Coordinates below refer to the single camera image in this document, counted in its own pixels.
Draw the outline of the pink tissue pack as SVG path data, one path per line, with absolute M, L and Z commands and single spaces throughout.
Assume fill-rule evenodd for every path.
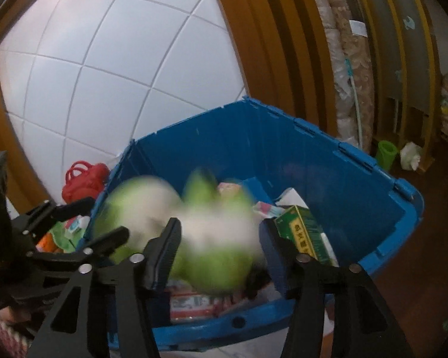
M 166 291 L 170 294 L 172 324 L 217 318 L 246 299 L 242 292 L 224 296 L 198 293 L 183 280 L 171 280 L 166 286 Z

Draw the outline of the small green frog plush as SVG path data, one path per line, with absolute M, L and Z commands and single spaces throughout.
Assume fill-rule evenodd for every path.
M 193 171 L 182 193 L 166 180 L 146 175 L 128 179 L 104 200 L 92 233 L 120 226 L 127 243 L 112 255 L 121 262 L 159 237 L 171 218 L 181 223 L 181 241 L 169 277 L 199 293 L 231 293 L 244 288 L 251 271 L 265 266 L 256 202 L 243 185 L 218 183 L 208 171 Z

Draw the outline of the green medicine box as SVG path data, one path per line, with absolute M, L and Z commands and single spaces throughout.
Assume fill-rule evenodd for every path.
M 299 253 L 309 254 L 325 265 L 339 266 L 327 235 L 309 209 L 292 205 L 274 222 L 279 235 L 293 242 Z

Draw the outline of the rolled patterned carpet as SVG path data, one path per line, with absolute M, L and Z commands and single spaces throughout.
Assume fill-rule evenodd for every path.
M 373 138 L 375 87 L 372 53 L 358 0 L 315 0 L 333 73 L 337 136 L 368 153 Z

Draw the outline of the green plastic cup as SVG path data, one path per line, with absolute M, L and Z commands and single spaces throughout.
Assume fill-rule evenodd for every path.
M 383 170 L 389 172 L 397 154 L 397 146 L 392 144 L 391 141 L 380 141 L 378 143 L 375 159 Z

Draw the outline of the blue plastic storage crate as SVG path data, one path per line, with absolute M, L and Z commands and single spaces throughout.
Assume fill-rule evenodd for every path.
M 122 182 L 153 175 L 181 192 L 202 167 L 235 179 L 258 200 L 293 188 L 321 224 L 337 256 L 376 276 L 422 221 L 424 199 L 376 160 L 307 121 L 245 98 L 131 141 L 93 208 Z

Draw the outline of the red handbag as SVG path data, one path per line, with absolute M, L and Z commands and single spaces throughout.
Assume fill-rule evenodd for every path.
M 92 165 L 86 161 L 75 162 L 65 173 L 62 199 L 66 204 L 88 197 L 96 200 L 104 190 L 110 173 L 104 163 Z

